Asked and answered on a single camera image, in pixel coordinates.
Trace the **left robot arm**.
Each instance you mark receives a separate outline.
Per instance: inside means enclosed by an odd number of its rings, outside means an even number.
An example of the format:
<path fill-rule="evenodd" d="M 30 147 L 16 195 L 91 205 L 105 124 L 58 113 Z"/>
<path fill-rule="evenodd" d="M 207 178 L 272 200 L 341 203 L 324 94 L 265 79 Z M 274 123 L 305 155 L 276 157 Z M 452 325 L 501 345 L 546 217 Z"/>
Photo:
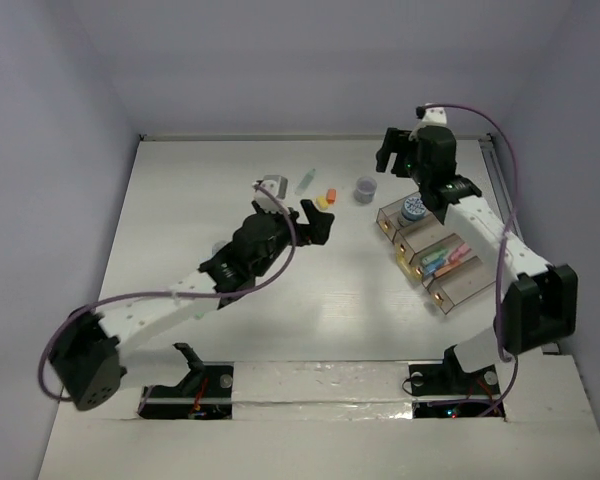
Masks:
<path fill-rule="evenodd" d="M 302 209 L 261 207 L 248 216 L 231 242 L 166 291 L 121 294 L 71 312 L 41 355 L 42 393 L 89 411 L 123 385 L 127 359 L 151 339 L 262 290 L 287 268 L 297 249 L 324 245 L 335 217 L 310 200 Z"/>

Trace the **blue lidded paint jar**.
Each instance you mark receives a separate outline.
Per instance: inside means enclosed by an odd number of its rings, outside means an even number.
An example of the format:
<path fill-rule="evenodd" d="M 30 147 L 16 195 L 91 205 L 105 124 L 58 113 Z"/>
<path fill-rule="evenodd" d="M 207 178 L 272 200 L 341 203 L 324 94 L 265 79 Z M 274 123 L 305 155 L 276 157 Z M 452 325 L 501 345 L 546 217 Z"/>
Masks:
<path fill-rule="evenodd" d="M 411 222 L 424 218 L 428 210 L 419 196 L 410 196 L 404 199 L 397 217 L 398 223 L 405 227 Z"/>

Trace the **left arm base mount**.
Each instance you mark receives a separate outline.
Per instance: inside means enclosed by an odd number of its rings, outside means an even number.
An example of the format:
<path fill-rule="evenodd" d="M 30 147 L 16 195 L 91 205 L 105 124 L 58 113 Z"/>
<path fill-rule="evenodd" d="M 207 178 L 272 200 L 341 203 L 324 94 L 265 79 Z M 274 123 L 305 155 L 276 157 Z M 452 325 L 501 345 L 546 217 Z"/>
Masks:
<path fill-rule="evenodd" d="M 230 420 L 234 364 L 207 364 L 184 342 L 173 347 L 186 360 L 186 375 L 172 386 L 144 387 L 137 415 L 145 420 Z"/>

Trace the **clear jar blue contents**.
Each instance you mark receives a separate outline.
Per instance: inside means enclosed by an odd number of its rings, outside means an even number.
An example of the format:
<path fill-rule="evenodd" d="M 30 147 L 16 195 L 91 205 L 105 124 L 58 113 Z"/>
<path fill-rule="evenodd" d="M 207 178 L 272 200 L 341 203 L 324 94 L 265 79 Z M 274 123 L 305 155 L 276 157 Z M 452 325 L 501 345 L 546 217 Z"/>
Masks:
<path fill-rule="evenodd" d="M 216 242 L 212 247 L 212 252 L 216 253 L 217 251 L 221 250 L 226 244 L 227 244 L 226 241 Z"/>

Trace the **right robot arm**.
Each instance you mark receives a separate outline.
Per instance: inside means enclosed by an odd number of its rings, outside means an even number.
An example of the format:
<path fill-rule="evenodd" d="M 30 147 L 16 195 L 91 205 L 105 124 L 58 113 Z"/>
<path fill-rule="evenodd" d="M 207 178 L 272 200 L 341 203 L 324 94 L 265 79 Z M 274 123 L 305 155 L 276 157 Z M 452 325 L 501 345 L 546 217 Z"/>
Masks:
<path fill-rule="evenodd" d="M 477 372 L 573 335 L 578 276 L 567 264 L 551 264 L 511 232 L 482 191 L 457 173 L 456 153 L 457 140 L 443 125 L 390 127 L 376 153 L 376 169 L 412 179 L 426 215 L 458 235 L 494 274 L 491 324 L 447 348 L 441 361 L 442 384 L 462 392 Z"/>

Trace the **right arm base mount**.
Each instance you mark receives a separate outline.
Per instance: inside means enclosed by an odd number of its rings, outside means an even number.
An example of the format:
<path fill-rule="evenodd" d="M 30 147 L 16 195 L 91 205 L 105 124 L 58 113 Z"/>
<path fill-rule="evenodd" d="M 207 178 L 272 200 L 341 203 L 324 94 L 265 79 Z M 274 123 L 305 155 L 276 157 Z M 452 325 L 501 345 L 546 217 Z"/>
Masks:
<path fill-rule="evenodd" d="M 501 418 L 506 410 L 496 363 L 465 368 L 457 345 L 448 347 L 437 363 L 417 361 L 408 367 L 402 391 L 415 400 L 416 418 Z"/>

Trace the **yellow highlighter cap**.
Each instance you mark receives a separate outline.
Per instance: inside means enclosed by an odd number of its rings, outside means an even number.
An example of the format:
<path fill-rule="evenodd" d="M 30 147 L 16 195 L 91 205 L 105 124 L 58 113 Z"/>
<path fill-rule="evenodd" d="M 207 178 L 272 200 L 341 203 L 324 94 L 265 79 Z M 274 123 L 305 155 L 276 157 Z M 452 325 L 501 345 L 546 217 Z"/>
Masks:
<path fill-rule="evenodd" d="M 315 203 L 321 211 L 326 211 L 329 208 L 329 203 L 324 196 L 317 197 Z"/>

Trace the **pink highlighter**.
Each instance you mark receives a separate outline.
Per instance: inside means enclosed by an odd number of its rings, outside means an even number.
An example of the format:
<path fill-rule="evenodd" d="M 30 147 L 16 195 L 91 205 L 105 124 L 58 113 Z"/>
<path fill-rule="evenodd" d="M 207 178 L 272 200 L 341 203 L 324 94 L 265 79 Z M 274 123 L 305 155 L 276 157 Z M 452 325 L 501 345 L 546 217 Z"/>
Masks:
<path fill-rule="evenodd" d="M 449 254 L 448 262 L 451 264 L 457 263 L 470 252 L 471 248 L 466 243 L 463 243 Z"/>

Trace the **clear jar purple contents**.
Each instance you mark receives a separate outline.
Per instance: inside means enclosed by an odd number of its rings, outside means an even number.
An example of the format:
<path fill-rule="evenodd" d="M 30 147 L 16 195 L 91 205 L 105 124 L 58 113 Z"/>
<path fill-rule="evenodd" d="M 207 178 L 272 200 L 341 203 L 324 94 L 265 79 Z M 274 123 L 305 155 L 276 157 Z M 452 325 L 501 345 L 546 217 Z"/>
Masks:
<path fill-rule="evenodd" d="M 374 200 L 376 191 L 376 180 L 370 176 L 362 176 L 356 180 L 353 197 L 360 204 L 369 204 Z"/>

